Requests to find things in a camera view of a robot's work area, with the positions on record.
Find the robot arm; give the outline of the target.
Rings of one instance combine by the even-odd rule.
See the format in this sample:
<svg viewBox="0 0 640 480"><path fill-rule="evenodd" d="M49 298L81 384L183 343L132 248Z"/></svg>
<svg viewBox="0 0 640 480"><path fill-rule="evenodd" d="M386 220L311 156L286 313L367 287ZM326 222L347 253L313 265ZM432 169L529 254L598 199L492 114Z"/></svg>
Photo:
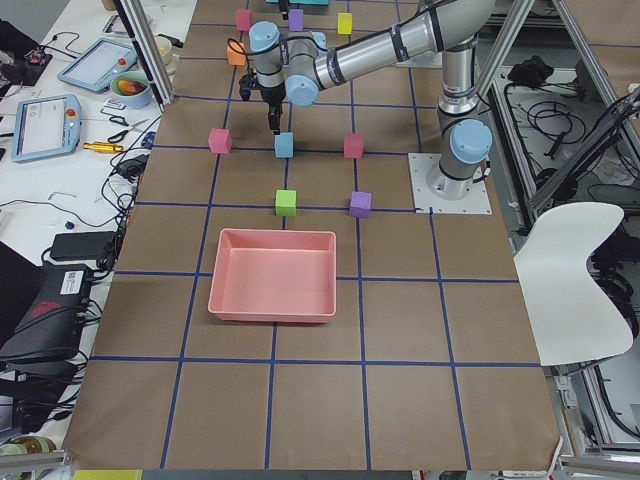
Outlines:
<svg viewBox="0 0 640 480"><path fill-rule="evenodd" d="M444 200L460 200L493 143L477 118L479 95L475 57L480 29L494 9L491 1L422 1L416 13L384 30L328 47L316 32L284 35L270 21L249 30L247 73L239 82L242 100L253 91L268 106L269 128L280 131L282 104L313 105L320 92L427 52L442 56L438 118L444 150L426 175L429 190Z"/></svg>

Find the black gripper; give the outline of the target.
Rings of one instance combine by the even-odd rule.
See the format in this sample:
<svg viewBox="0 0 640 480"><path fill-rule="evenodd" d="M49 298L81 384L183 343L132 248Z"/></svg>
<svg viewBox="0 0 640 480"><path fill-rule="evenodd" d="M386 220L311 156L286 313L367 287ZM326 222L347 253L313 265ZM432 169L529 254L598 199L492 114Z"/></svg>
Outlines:
<svg viewBox="0 0 640 480"><path fill-rule="evenodd" d="M274 135L279 135L281 133L282 104L286 97L285 85L261 86L259 91L262 100L268 105L269 129Z"/></svg>

